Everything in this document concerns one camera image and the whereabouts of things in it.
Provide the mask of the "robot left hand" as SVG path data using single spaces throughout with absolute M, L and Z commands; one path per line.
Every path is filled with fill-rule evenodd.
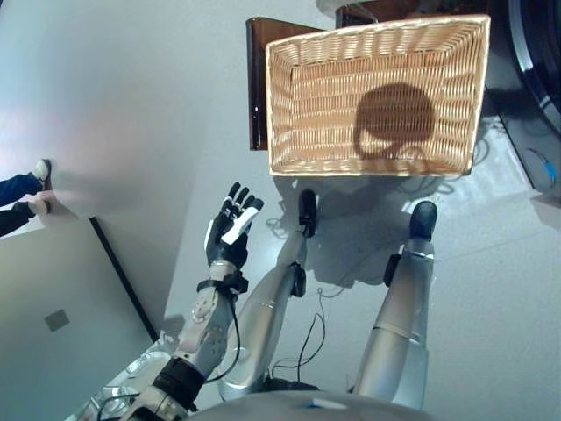
M 210 220 L 204 239 L 208 266 L 226 261 L 241 269 L 247 261 L 248 233 L 264 202 L 247 187 L 234 182 L 217 215 Z

